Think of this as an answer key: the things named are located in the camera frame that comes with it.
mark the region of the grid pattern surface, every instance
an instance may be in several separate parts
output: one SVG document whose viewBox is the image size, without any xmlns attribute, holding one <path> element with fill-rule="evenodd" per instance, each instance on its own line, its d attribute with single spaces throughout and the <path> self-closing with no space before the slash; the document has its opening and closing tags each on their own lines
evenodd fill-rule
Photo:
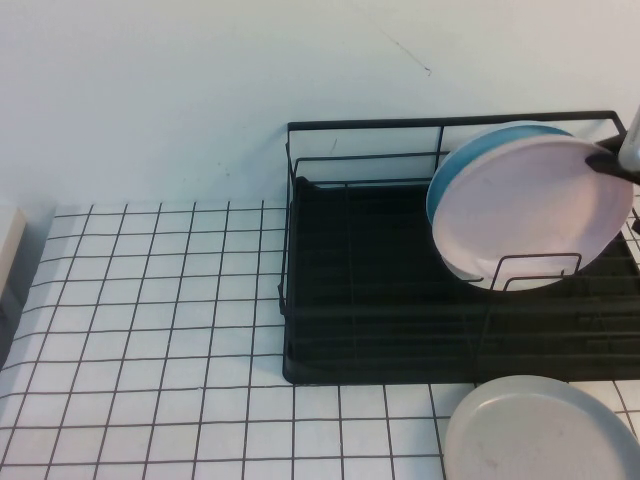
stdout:
<svg viewBox="0 0 640 480">
<path fill-rule="evenodd" d="M 473 385 L 282 378 L 284 221 L 269 202 L 59 210 L 0 372 L 0 479 L 443 480 Z M 640 381 L 576 386 L 640 428 Z"/>
</svg>

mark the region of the black drip tray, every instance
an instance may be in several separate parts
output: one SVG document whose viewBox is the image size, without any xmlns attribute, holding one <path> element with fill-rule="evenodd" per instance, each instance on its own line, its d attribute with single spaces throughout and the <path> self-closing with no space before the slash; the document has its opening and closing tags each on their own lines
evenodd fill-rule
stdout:
<svg viewBox="0 0 640 480">
<path fill-rule="evenodd" d="M 481 290 L 442 263 L 426 190 L 296 180 L 283 309 L 290 382 L 640 376 L 640 278 L 622 235 L 553 285 Z"/>
</svg>

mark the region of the white wall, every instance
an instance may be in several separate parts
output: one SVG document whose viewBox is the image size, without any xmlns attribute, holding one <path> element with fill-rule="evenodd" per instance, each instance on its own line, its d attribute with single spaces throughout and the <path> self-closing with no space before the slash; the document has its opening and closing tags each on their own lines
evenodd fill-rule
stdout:
<svg viewBox="0 0 640 480">
<path fill-rule="evenodd" d="M 42 236 L 56 203 L 276 197 L 291 120 L 629 122 L 639 16 L 633 0 L 2 0 L 0 200 Z"/>
</svg>

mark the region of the black dish rack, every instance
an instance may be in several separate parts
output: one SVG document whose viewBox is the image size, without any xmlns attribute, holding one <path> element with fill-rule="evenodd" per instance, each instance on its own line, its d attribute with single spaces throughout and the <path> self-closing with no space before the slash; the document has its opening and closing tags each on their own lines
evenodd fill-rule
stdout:
<svg viewBox="0 0 640 480">
<path fill-rule="evenodd" d="M 437 162 L 448 153 L 441 150 L 445 130 L 514 120 L 601 120 L 625 131 L 610 111 L 288 125 L 287 226 L 279 287 L 288 381 L 640 376 L 640 276 L 627 245 L 637 245 L 631 232 L 627 239 L 619 234 L 583 270 L 563 272 L 561 281 L 535 290 L 482 290 L 454 277 L 442 263 L 426 218 L 425 195 Z M 419 127 L 437 129 L 433 151 L 291 158 L 293 132 Z M 410 155 L 435 159 L 430 174 L 313 181 L 298 172 L 307 162 L 393 161 Z M 578 254 L 558 255 L 574 257 L 578 270 Z"/>
</svg>

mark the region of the plate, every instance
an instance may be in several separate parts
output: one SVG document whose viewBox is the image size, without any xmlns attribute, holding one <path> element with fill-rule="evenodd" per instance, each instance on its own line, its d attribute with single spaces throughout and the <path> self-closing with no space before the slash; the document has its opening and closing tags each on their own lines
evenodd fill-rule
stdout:
<svg viewBox="0 0 640 480">
<path fill-rule="evenodd" d="M 447 480 L 631 480 L 640 447 L 607 407 L 544 377 L 505 377 L 458 405 L 444 447 Z"/>
<path fill-rule="evenodd" d="M 433 175 L 427 191 L 427 217 L 429 222 L 433 224 L 433 217 L 447 186 L 473 160 L 496 147 L 514 140 L 549 134 L 571 135 L 560 128 L 541 122 L 509 122 L 488 128 L 452 152 L 449 152 Z"/>
<path fill-rule="evenodd" d="M 574 273 L 578 261 L 580 269 L 587 266 L 620 231 L 633 202 L 631 183 L 584 162 L 601 151 L 585 140 L 543 135 L 503 145 L 467 165 L 434 217 L 443 259 L 471 277 L 493 279 L 498 272 L 501 290 L 536 286 L 512 279 L 551 282 Z M 505 256 L 522 255 L 541 256 L 499 265 Z"/>
</svg>

